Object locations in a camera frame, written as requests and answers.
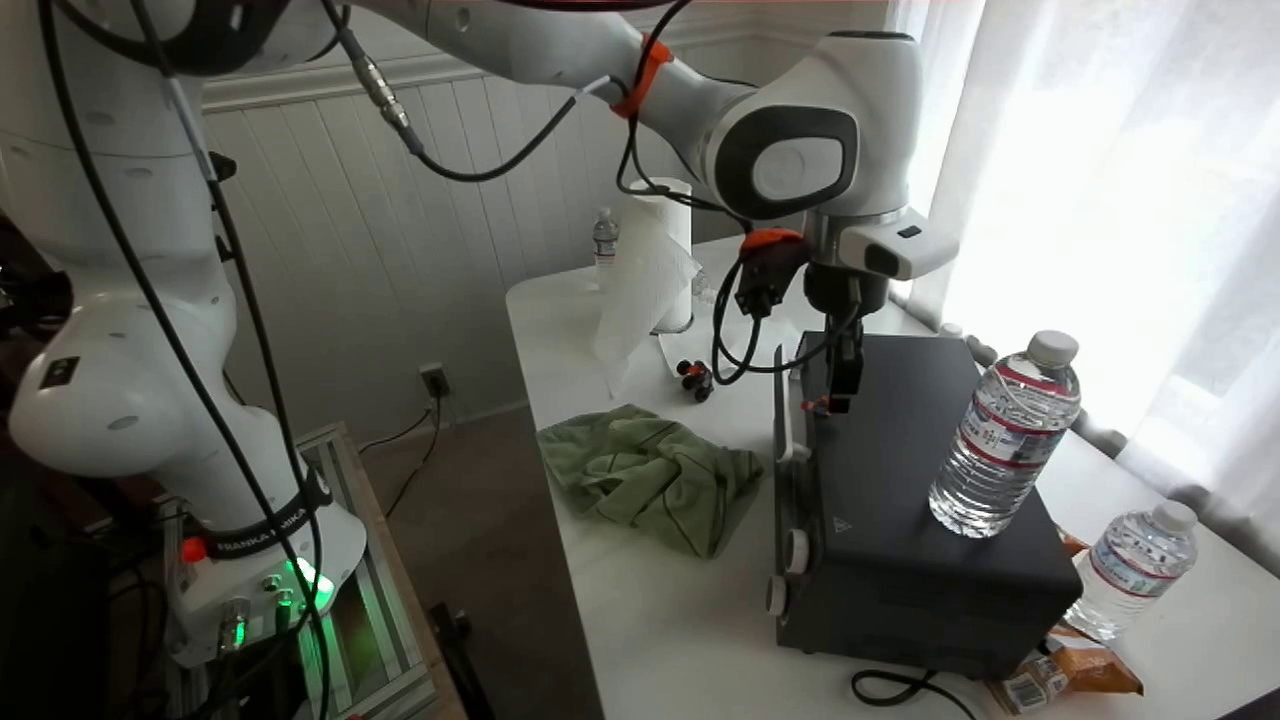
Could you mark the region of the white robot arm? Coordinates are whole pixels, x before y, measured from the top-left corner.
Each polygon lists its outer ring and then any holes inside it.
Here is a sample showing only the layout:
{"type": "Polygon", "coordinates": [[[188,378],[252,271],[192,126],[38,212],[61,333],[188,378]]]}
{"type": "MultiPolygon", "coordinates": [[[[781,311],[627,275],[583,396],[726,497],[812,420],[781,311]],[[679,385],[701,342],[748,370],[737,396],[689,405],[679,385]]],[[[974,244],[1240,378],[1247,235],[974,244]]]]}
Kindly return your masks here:
{"type": "Polygon", "coordinates": [[[72,477],[157,477],[207,555],[181,579],[168,657],[252,642],[248,613],[315,613],[370,534],[226,385],[235,287],[202,137],[207,77],[305,63],[370,9],[515,82],[561,82],[669,140],[701,201],[739,218],[819,212],[847,268],[909,275],[919,55],[903,30],[830,30],[768,82],[669,55],[608,2],[558,0],[0,0],[4,215],[69,271],[72,316],[26,366],[7,427],[72,477]]]}

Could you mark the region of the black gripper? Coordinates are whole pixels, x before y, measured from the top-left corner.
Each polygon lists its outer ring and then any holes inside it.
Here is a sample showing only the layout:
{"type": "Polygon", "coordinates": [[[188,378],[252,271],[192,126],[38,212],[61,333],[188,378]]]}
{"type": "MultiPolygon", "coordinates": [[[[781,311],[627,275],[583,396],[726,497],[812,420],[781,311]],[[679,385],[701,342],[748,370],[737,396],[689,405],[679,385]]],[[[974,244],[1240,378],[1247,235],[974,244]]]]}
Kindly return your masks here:
{"type": "Polygon", "coordinates": [[[873,271],[812,262],[806,271],[806,294],[825,311],[825,378],[819,412],[840,412],[838,396],[857,396],[864,377],[864,316],[886,307],[890,280],[873,271]]]}

